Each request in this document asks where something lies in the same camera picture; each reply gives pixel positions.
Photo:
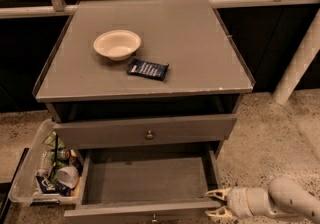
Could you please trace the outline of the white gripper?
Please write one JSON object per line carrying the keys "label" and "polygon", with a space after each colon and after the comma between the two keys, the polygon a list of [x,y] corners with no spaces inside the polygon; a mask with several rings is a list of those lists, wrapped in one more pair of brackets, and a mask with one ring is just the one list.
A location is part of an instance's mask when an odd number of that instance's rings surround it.
{"label": "white gripper", "polygon": [[256,213],[256,202],[258,190],[255,188],[224,188],[210,190],[205,193],[206,197],[227,200],[227,206],[222,206],[218,209],[206,210],[205,214],[211,218],[230,219],[233,215],[237,218],[253,217]]}

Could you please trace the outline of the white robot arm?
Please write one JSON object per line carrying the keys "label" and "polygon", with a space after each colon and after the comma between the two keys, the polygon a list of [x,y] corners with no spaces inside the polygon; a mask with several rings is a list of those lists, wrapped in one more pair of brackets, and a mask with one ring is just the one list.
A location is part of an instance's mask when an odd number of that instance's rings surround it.
{"label": "white robot arm", "polygon": [[216,189],[205,196],[225,202],[216,210],[206,211],[211,219],[264,216],[294,222],[306,218],[320,224],[320,200],[286,177],[274,178],[267,187]]}

